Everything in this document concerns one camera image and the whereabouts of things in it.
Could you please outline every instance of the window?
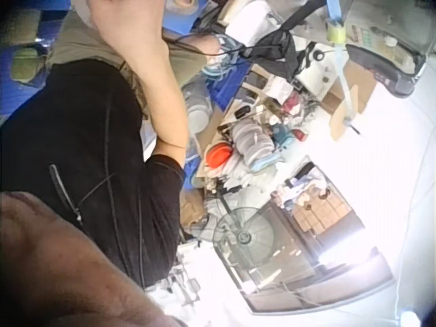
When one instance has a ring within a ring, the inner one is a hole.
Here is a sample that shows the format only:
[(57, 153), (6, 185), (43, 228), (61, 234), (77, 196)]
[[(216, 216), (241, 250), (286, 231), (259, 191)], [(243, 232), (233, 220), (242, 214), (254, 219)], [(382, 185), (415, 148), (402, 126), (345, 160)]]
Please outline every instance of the window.
[(256, 313), (332, 304), (392, 278), (359, 217), (312, 162), (260, 210), (237, 210), (241, 226), (215, 248)]

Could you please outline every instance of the black cloth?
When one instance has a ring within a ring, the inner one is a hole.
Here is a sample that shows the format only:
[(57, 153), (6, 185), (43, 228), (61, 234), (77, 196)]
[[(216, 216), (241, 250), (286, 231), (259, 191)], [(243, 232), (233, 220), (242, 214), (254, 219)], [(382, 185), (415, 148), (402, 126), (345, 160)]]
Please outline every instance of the black cloth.
[[(136, 97), (117, 69), (94, 60), (54, 66), (46, 86), (0, 129), (1, 190), (37, 196), (138, 285), (150, 286), (175, 259), (185, 175), (170, 157), (144, 163), (141, 123)], [(58, 194), (50, 165), (82, 224)]]

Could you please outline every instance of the orange object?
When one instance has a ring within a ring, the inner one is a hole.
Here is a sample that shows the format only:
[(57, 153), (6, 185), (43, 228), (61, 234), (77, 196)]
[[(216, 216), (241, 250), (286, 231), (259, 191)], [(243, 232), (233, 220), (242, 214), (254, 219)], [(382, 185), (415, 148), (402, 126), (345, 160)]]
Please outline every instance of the orange object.
[(230, 158), (233, 153), (233, 148), (225, 143), (221, 142), (212, 146), (206, 154), (206, 163), (211, 168), (218, 168)]

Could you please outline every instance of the skin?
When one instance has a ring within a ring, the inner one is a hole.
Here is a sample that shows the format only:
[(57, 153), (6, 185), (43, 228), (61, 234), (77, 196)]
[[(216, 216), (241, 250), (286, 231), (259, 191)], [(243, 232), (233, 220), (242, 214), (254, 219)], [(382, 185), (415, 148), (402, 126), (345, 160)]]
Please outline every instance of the skin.
[[(181, 166), (185, 102), (161, 37), (164, 0), (90, 0), (103, 39), (142, 81), (158, 135), (154, 154)], [(178, 324), (79, 230), (29, 193), (1, 194), (2, 278), (25, 314), (45, 326)]]

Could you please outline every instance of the person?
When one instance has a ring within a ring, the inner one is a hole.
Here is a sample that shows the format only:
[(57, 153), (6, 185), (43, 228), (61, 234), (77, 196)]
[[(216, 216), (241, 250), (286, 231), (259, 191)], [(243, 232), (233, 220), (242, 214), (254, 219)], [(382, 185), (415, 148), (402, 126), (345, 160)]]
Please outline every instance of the person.
[[(167, 45), (164, 0), (88, 2), (95, 29), (67, 15), (45, 87), (0, 129), (0, 282), (14, 307), (2, 315), (32, 326), (178, 326), (143, 289), (168, 275), (178, 245), (180, 85), (219, 43)], [(157, 134), (146, 162), (144, 117)]]

